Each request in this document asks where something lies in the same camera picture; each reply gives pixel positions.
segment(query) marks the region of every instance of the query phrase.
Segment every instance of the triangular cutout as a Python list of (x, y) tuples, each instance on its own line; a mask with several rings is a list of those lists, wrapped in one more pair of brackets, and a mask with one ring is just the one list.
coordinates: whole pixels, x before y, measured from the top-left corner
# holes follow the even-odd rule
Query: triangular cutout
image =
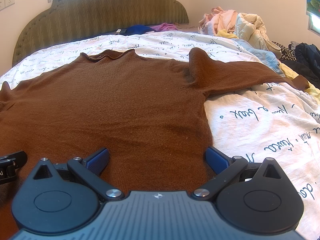
[(47, 179), (51, 178), (52, 174), (48, 169), (47, 165), (41, 165), (40, 168), (38, 169), (37, 173), (33, 177), (33, 179)]
[(272, 164), (268, 164), (266, 171), (263, 174), (263, 177), (281, 179), (278, 171)]

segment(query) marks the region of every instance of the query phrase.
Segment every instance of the electrical socket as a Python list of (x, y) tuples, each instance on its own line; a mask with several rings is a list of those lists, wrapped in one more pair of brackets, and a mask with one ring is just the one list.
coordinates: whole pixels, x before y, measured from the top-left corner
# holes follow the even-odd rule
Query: electrical socket
[(4, 0), (0, 0), (0, 11), (4, 9)]
[(15, 3), (15, 0), (4, 0), (5, 6), (8, 7)]

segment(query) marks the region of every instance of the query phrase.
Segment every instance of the brown sweater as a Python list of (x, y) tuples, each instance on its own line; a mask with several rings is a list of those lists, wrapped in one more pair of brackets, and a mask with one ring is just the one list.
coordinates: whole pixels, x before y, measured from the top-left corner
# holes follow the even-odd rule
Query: brown sweater
[(193, 190), (213, 176), (209, 94), (288, 82), (256, 62), (223, 63), (193, 48), (189, 63), (106, 50), (0, 91), (0, 155), (24, 150), (19, 179), (0, 186), (0, 235), (16, 230), (10, 203), (41, 157), (63, 163), (107, 147), (101, 177), (128, 190)]

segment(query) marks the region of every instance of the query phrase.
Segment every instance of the green headboard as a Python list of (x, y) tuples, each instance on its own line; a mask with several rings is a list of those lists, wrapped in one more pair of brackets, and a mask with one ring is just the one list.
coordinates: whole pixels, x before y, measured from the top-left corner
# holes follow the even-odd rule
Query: green headboard
[(53, 45), (98, 36), (135, 24), (188, 23), (176, 0), (53, 0), (21, 32), (12, 66)]

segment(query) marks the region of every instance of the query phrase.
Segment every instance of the pink blanket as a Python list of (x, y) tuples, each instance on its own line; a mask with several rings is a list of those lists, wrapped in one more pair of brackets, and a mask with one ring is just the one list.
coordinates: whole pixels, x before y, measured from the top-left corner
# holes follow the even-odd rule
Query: pink blanket
[(204, 18), (199, 22), (199, 33), (215, 36), (223, 29), (226, 29), (228, 33), (233, 33), (237, 15), (235, 10), (224, 11), (220, 6), (212, 8), (211, 13), (204, 14)]
[(157, 32), (176, 31), (177, 27), (174, 24), (162, 23), (161, 25), (153, 26), (152, 29)]

